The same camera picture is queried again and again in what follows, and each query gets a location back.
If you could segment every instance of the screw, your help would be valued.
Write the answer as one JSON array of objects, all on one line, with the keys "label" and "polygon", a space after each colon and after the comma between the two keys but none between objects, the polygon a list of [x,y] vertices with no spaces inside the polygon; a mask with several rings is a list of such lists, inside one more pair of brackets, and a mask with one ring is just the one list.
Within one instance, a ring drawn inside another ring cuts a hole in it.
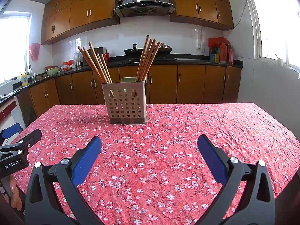
[{"label": "screw", "polygon": [[263,160],[259,160],[258,164],[262,167],[264,167],[266,165],[266,163]]},{"label": "screw", "polygon": [[62,159],[60,163],[63,164],[63,165],[66,165],[66,164],[69,163],[69,159],[67,159],[67,158]]},{"label": "screw", "polygon": [[38,167],[40,167],[40,165],[41,165],[40,162],[36,162],[36,163],[34,164],[34,167],[35,167],[35,168],[38,168]]},{"label": "screw", "polygon": [[231,161],[232,163],[238,163],[238,162],[239,162],[239,160],[238,160],[236,157],[231,157],[231,158],[230,158],[230,161]]}]

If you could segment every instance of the red plastic bag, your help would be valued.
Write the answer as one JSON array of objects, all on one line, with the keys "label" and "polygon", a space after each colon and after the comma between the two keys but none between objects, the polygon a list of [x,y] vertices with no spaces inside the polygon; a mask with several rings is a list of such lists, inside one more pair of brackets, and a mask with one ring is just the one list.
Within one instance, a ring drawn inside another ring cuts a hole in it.
[{"label": "red plastic bag", "polygon": [[29,46],[29,55],[31,60],[36,61],[38,59],[38,55],[40,54],[40,44],[32,43]]}]

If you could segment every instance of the table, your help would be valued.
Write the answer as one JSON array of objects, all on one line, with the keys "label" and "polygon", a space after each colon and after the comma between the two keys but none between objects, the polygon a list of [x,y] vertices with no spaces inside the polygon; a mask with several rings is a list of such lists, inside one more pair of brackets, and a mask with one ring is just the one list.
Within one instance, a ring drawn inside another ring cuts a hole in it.
[{"label": "table", "polygon": [[[26,191],[35,162],[52,165],[70,158],[97,135],[102,150],[79,190],[105,224],[194,224],[221,188],[197,149],[199,135],[241,162],[264,160],[275,196],[300,166],[295,136],[253,103],[146,108],[145,125],[111,125],[105,105],[52,107],[17,138],[36,128],[43,134],[29,150],[30,166],[15,174],[18,185]],[[73,217],[59,185],[55,188]]]}]

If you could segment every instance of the black countertop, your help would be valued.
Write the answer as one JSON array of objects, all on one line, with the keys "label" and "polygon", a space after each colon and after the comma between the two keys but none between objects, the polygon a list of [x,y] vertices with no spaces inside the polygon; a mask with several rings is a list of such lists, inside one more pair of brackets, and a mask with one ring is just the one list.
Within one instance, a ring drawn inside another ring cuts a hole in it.
[{"label": "black countertop", "polygon": [[[167,65],[167,64],[170,64],[170,65],[198,64],[198,65],[213,65],[213,66],[221,66],[221,67],[226,67],[226,66],[232,66],[232,67],[238,67],[238,68],[243,67],[243,61],[239,61],[239,60],[234,60],[234,64],[211,63],[209,61],[209,56],[189,55],[189,54],[170,54],[168,60],[157,59],[157,60],[153,61],[153,65]],[[108,63],[107,67],[112,68],[112,67],[134,66],[134,65],[139,65],[139,62],[137,60],[130,61],[130,60],[128,60],[127,56],[119,56],[119,57],[110,58],[110,62]],[[48,76],[41,80],[31,82],[26,86],[20,86],[18,88],[14,88],[15,90],[18,90],[18,92],[1,100],[0,106],[2,106],[9,99],[13,98],[15,95],[17,95],[23,89],[31,88],[33,86],[36,86],[36,85],[38,85],[42,82],[45,82],[46,80],[52,79],[52,78],[56,78],[56,77],[60,77],[60,76],[68,75],[68,74],[72,74],[72,73],[90,71],[90,70],[91,70],[90,66],[83,66],[83,67],[78,67],[78,68],[71,69],[68,71],[60,71],[59,73],[56,73],[55,75]]]}]

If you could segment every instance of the window frame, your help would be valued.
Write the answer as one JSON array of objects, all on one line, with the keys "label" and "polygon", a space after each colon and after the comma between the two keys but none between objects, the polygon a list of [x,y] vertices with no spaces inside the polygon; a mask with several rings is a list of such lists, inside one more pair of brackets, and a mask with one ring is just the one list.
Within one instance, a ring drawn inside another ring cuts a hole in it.
[{"label": "window frame", "polygon": [[[252,27],[253,27],[253,36],[254,36],[254,59],[259,61],[267,61],[270,63],[276,63],[277,60],[273,58],[266,58],[263,57],[263,48],[262,48],[262,38],[261,38],[261,31],[260,31],[260,22],[258,18],[258,13],[256,9],[256,5],[254,0],[247,0],[252,20]],[[290,66],[289,64],[289,55],[288,55],[288,48],[286,42],[286,62],[284,64]]]},{"label": "window frame", "polygon": [[[25,53],[24,53],[24,64],[25,64],[25,71],[27,74],[30,76],[30,61],[29,61],[29,33],[30,33],[30,26],[31,26],[31,18],[32,18],[32,13],[27,13],[27,12],[4,12],[3,15],[0,17],[0,19],[7,19],[7,18],[27,18],[27,33],[26,33],[26,48],[25,48]],[[12,81],[11,79],[9,80],[4,80],[3,83],[0,83],[0,86]]]}]

